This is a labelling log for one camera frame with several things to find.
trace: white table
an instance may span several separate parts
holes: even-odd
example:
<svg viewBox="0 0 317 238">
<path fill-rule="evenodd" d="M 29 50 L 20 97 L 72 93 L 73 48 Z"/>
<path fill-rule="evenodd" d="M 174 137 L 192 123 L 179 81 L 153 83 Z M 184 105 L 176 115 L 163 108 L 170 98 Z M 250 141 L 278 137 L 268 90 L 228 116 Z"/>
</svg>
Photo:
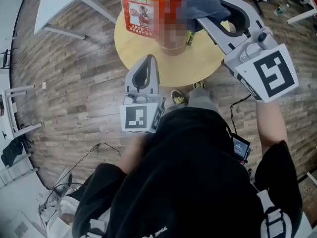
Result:
<svg viewBox="0 0 317 238">
<path fill-rule="evenodd" d="M 312 10 L 309 10 L 309 11 L 306 11 L 302 14 L 299 14 L 295 17 L 292 17 L 290 19 L 287 20 L 287 23 L 289 24 L 293 24 L 295 22 L 298 22 L 300 20 L 303 20 L 305 18 L 308 18 L 308 17 L 311 17 L 311 16 L 314 16 L 315 14 L 317 14 L 317 4 L 316 4 L 316 0 L 310 0 L 311 1 L 311 5 L 313 6 L 313 9 Z"/>
<path fill-rule="evenodd" d="M 6 136 L 9 139 L 14 139 L 42 126 L 41 123 L 38 123 L 37 125 L 30 125 L 21 130 L 18 130 L 18 128 L 15 126 L 16 123 L 14 113 L 16 112 L 16 108 L 14 108 L 14 105 L 12 105 L 11 98 L 26 95 L 26 90 L 29 89 L 34 89 L 34 85 L 12 88 L 2 92 L 4 114 L 1 118 Z"/>
<path fill-rule="evenodd" d="M 71 37 L 75 37 L 78 39 L 85 39 L 86 35 L 83 33 L 75 32 L 72 30 L 68 30 L 62 27 L 53 26 L 49 24 L 59 12 L 61 12 L 66 7 L 70 6 L 74 2 L 78 0 L 41 0 L 38 15 L 36 17 L 34 34 L 37 34 L 40 30 L 44 29 L 51 32 L 56 32 L 64 35 L 68 35 Z M 91 6 L 93 9 L 100 12 L 103 16 L 108 18 L 114 24 L 116 23 L 116 19 L 111 13 L 98 1 L 96 0 L 81 0 Z"/>
</svg>

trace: wooden floor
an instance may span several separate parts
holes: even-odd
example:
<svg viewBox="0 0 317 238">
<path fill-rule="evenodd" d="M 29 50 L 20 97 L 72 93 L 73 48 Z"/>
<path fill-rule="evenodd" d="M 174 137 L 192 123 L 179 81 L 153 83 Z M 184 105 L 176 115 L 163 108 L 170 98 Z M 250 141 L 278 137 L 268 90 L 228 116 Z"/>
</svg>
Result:
<svg viewBox="0 0 317 238">
<path fill-rule="evenodd" d="M 99 1 L 119 15 L 120 0 Z M 46 185 L 52 186 L 64 167 L 74 166 L 95 144 L 106 142 L 119 151 L 124 150 L 130 135 L 121 132 L 119 105 L 123 101 L 127 69 L 114 46 L 114 24 L 82 2 L 62 12 L 53 24 L 84 32 L 89 39 L 82 41 L 44 31 L 34 35 L 39 2 L 25 0 L 22 7 L 14 41 L 18 49 L 14 52 L 17 64 L 12 70 L 12 85 L 35 84 L 35 91 L 26 98 L 16 98 L 18 121 L 25 125 L 43 123 L 42 128 L 28 137 L 35 142 L 32 158 L 41 168 L 40 175 Z M 279 102 L 300 178 L 317 165 L 317 38 L 312 19 L 294 25 L 286 22 L 307 8 L 289 0 L 288 11 L 275 16 L 273 10 L 279 3 L 270 0 L 261 3 L 261 7 L 266 26 L 271 28 L 277 42 L 286 44 L 299 78 L 299 87 Z M 222 66 L 206 79 L 206 85 L 220 114 L 232 127 L 230 105 L 248 92 Z M 170 90 L 161 88 L 168 105 L 171 105 Z M 181 90 L 189 91 L 190 87 Z M 234 117 L 238 134 L 251 141 L 248 167 L 255 170 L 261 160 L 261 148 L 254 100 L 237 105 Z M 98 163 L 115 163 L 117 159 L 114 150 L 100 147 L 78 164 L 74 177 L 83 181 Z M 304 200 L 305 211 L 316 209 L 311 207 L 316 200 L 310 199 Z M 309 214 L 309 218 L 315 223 L 317 211 Z"/>
</svg>

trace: bottle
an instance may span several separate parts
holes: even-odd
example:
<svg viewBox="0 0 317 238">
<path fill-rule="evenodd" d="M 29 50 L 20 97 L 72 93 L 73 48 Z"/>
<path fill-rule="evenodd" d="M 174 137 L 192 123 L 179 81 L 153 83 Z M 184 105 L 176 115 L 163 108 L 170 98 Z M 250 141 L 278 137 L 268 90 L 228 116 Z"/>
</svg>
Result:
<svg viewBox="0 0 317 238">
<path fill-rule="evenodd" d="M 274 14 L 275 14 L 276 16 L 282 15 L 282 14 L 286 11 L 287 7 L 289 7 L 288 4 L 286 4 L 286 5 L 281 5 L 279 8 L 276 8 L 276 9 L 274 10 Z"/>
</svg>

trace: blue towel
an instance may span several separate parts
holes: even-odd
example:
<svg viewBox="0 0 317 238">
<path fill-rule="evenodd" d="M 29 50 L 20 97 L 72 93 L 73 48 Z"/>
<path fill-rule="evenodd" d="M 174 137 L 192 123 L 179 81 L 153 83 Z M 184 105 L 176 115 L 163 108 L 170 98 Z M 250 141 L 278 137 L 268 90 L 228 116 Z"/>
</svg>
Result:
<svg viewBox="0 0 317 238">
<path fill-rule="evenodd" d="M 187 30 L 198 32 L 202 27 L 195 19 L 208 17 L 218 22 L 226 21 L 231 15 L 219 0 L 186 0 Z"/>
</svg>

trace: small screen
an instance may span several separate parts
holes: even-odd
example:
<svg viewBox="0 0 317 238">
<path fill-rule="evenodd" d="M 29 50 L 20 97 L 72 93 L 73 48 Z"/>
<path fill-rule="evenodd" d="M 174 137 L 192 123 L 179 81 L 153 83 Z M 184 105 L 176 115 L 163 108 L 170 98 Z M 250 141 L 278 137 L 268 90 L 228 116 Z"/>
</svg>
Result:
<svg viewBox="0 0 317 238">
<path fill-rule="evenodd" d="M 244 157 L 247 154 L 249 145 L 247 145 L 246 143 L 241 142 L 240 140 L 233 138 L 233 146 L 234 146 L 234 152 L 236 154 L 238 154 L 239 156 L 242 157 L 242 159 L 244 159 Z"/>
</svg>

